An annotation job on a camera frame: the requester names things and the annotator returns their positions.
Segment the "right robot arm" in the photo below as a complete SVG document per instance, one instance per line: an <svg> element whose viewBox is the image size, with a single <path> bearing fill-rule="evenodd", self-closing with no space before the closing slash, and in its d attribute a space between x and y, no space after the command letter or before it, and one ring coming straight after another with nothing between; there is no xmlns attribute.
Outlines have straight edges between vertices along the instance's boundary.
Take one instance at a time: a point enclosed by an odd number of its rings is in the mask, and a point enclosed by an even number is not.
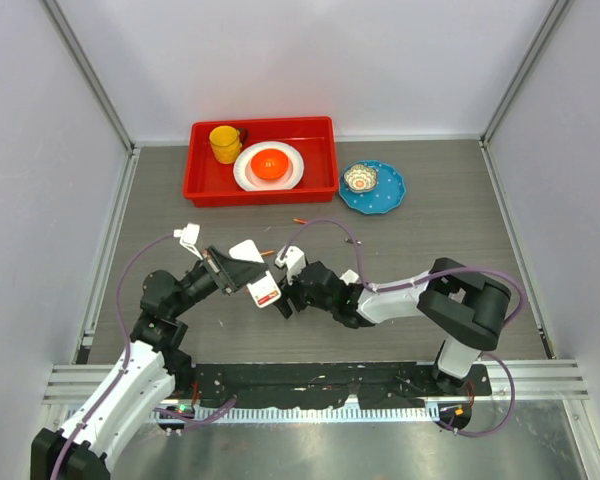
<svg viewBox="0 0 600 480"><path fill-rule="evenodd" d="M312 307L351 329L420 315L433 321L447 334L431 371L433 386L445 395L466 385L481 353L497 348L511 300L508 287L449 258L416 277L369 289L355 272L338 276L320 261L278 258L275 264L285 271L275 303L285 318Z"/></svg>

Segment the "white battery cover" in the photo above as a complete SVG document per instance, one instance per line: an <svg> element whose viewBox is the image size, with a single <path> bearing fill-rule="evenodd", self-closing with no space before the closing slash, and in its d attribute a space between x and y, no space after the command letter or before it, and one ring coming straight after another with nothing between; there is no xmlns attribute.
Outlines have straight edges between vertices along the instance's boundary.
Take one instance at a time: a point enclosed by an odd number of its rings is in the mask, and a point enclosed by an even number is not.
<svg viewBox="0 0 600 480"><path fill-rule="evenodd" d="M350 284L359 284L360 283L360 277L359 275L351 270L348 269L347 271L345 271L341 276L340 279L346 284L346 285L350 285Z"/></svg>

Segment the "white red remote control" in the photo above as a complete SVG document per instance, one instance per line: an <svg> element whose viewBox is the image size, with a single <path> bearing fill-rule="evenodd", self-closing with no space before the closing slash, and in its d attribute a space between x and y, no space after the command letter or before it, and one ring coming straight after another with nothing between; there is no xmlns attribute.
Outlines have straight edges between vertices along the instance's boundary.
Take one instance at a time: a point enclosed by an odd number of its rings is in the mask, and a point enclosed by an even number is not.
<svg viewBox="0 0 600 480"><path fill-rule="evenodd" d="M234 245L229 249L229 256L235 260L255 262L264 268L263 273L257 274L254 280L246 284L258 308L263 309L281 298L281 290L253 240L247 239Z"/></svg>

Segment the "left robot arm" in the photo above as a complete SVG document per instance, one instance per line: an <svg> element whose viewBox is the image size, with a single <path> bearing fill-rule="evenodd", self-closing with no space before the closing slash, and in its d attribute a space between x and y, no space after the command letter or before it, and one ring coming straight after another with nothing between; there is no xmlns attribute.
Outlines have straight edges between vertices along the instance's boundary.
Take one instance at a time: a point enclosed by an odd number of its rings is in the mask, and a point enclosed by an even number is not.
<svg viewBox="0 0 600 480"><path fill-rule="evenodd" d="M125 335L121 357L81 408L62 426L43 428L31 445L33 479L108 479L149 414L168 396L193 385L190 355L180 349L187 331L179 317L216 291L226 295L269 277L255 243L228 253L213 246L182 279L165 270L143 282L141 314Z"/></svg>

